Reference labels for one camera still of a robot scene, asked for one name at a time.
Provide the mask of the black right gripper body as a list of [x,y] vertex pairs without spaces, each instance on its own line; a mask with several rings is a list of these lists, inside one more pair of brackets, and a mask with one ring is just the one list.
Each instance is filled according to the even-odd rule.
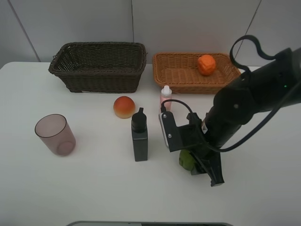
[[177,149],[192,151],[200,159],[216,153],[209,146],[221,149],[240,129],[240,124],[218,112],[208,112],[203,120],[197,114],[189,113],[187,119],[189,123],[179,127],[182,144]]

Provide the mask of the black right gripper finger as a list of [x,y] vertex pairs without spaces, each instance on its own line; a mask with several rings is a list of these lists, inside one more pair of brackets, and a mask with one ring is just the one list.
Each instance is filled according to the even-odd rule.
[[224,183],[220,154],[213,154],[201,159],[200,165],[202,170],[210,177],[211,187],[220,186]]
[[193,176],[206,174],[206,171],[191,151],[189,151],[189,171]]

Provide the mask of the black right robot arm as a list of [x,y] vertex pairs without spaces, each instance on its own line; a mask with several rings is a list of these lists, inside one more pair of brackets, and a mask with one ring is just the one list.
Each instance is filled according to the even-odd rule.
[[[301,51],[285,49],[271,57],[270,63],[244,72],[214,97],[204,119],[189,112],[189,124],[181,126],[185,148],[179,164],[193,175],[206,173],[211,185],[224,182],[221,153],[232,151],[257,133],[282,107],[301,101]],[[230,147],[225,143],[252,117],[268,115],[245,137]]]

